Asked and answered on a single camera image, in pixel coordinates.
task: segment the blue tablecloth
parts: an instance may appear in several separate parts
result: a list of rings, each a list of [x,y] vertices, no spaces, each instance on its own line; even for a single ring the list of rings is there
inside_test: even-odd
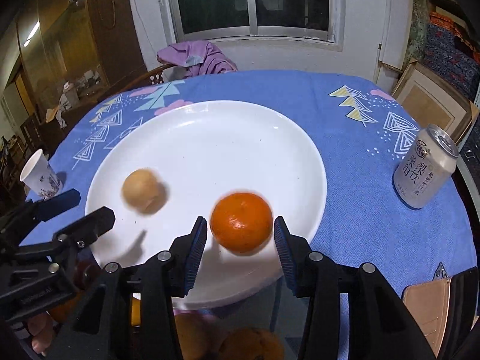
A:
[[[477,264],[467,213],[451,179],[418,211],[407,208],[393,190],[392,174],[418,131],[415,121],[367,80],[299,71],[200,76],[105,100],[75,126],[50,160],[56,172],[66,174],[64,190],[80,191],[80,205],[42,223],[25,242],[48,241],[83,216],[91,180],[122,138],[155,114],[208,100],[272,108],[315,142],[325,164],[328,192],[311,243],[314,250],[350,266],[374,263],[399,295],[407,285],[431,280],[440,261],[450,275]],[[32,193],[28,197],[38,199]],[[341,357],[347,351],[344,304],[343,310]],[[293,352],[298,340],[286,340]]]

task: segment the paper cup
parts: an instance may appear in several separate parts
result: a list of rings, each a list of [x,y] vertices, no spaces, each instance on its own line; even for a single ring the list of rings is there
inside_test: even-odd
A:
[[[53,198],[63,188],[62,182],[43,155],[42,149],[38,149],[27,161],[20,174],[20,181],[43,200]]]

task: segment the wooden cabinet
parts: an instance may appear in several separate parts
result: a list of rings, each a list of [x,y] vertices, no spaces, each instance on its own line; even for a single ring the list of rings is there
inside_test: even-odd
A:
[[[27,0],[17,36],[40,120],[67,81],[90,103],[146,73],[130,0]]]

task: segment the aluminum can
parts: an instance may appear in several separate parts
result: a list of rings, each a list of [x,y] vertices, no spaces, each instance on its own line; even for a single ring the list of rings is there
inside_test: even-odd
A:
[[[422,208],[455,171],[458,148],[440,127],[420,130],[393,174],[393,185],[412,208]]]

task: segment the white plate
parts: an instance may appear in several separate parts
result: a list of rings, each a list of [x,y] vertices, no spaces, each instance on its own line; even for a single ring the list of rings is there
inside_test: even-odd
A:
[[[167,203],[152,216],[137,214],[121,198],[123,181],[138,168],[155,170],[169,190]],[[298,125],[256,104],[210,101],[156,116],[125,137],[92,180],[85,213],[107,206],[116,217],[92,252],[100,266],[144,263],[190,233],[198,216],[209,221],[216,202],[237,190],[263,196],[274,218],[283,216],[292,234],[310,242],[326,202],[320,153]],[[230,304],[280,275],[273,237],[257,254],[237,256],[209,231],[195,287],[173,304],[190,310]]]

